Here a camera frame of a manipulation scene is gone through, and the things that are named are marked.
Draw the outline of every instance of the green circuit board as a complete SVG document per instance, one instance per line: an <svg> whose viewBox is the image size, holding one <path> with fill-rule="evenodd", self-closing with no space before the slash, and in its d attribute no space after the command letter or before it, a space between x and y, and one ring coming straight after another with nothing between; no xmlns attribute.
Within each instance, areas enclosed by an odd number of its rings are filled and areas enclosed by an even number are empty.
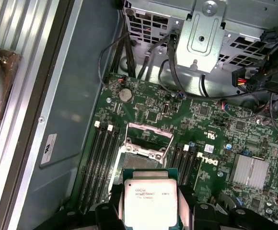
<svg viewBox="0 0 278 230"><path fill-rule="evenodd" d="M198 200L208 202L220 193L235 197L240 205L270 217L278 217L278 133L271 126L263 126L258 120L267 119L257 116L248 120L231 118L216 101L196 101L177 96L153 84L138 79L127 78L116 83L119 76L111 77L110 86L103 87L89 131L75 182L71 202L82 212L93 204L108 198L108 185L112 177L121 182L123 168L161 168L159 162L133 154L124 154L119 160L118 169L113 172L118 147L125 138L127 123L146 124L174 134L169 146L165 167L174 166L177 149L194 143L195 152L202 153L195 173L184 177L184 183L193 185ZM119 92L131 91L131 99L121 101ZM227 110L236 116L250 116L248 109L229 105ZM107 127L112 125L114 134L108 134ZM151 132L130 132L132 140L139 145L166 148L168 138ZM269 163L263 189L233 184L230 177L237 154L256 157ZM187 161L184 171L189 168Z"/></svg>

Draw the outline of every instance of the motherboard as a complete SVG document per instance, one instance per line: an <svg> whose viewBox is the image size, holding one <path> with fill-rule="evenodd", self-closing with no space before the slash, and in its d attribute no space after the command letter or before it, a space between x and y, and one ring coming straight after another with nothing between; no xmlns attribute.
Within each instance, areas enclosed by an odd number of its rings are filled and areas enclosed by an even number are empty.
<svg viewBox="0 0 278 230"><path fill-rule="evenodd" d="M251 110L229 104L247 117ZM221 102L192 100L160 85L112 76L96 105L71 202L86 213L108 199L123 169L178 168L199 202L229 199L278 221L278 133L268 117L232 118ZM123 143L142 151L121 151Z"/></svg>

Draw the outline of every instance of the sticker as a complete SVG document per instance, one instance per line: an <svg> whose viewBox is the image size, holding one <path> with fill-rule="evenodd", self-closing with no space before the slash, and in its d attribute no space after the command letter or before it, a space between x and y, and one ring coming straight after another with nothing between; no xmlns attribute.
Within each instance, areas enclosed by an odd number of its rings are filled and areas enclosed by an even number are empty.
<svg viewBox="0 0 278 230"><path fill-rule="evenodd" d="M49 162L49 160L51 159L54 144L56 141L56 136L57 136L57 133L48 135L45 149L43 152L43 157L41 160L41 164L45 164L45 163Z"/></svg>
<svg viewBox="0 0 278 230"><path fill-rule="evenodd" d="M220 212L220 213L223 213L225 215L228 215L228 213L219 205L219 204L216 204L216 209Z"/></svg>
<svg viewBox="0 0 278 230"><path fill-rule="evenodd" d="M209 144L205 145L204 152L213 153L213 151L214 151L213 145L209 145Z"/></svg>

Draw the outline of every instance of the heatsink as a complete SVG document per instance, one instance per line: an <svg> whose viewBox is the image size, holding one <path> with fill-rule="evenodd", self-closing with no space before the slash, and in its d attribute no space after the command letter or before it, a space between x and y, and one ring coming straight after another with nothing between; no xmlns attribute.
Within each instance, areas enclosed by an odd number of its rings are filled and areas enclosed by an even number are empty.
<svg viewBox="0 0 278 230"><path fill-rule="evenodd" d="M269 163L256 158L236 155L230 181L250 188L262 190Z"/></svg>

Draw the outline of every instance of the dell logo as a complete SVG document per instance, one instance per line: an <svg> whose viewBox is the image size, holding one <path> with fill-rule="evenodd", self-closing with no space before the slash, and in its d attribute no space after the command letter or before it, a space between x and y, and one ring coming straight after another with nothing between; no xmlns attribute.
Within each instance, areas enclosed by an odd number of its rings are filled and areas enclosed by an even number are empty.
<svg viewBox="0 0 278 230"><path fill-rule="evenodd" d="M215 166L218 165L218 161L217 161L217 160L213 160L213 159L204 157L203 154L202 154L201 152L198 152L198 153L197 153L197 157L202 158L202 159L203 159L203 162L205 162L205 163L213 164L213 165L215 165Z"/></svg>

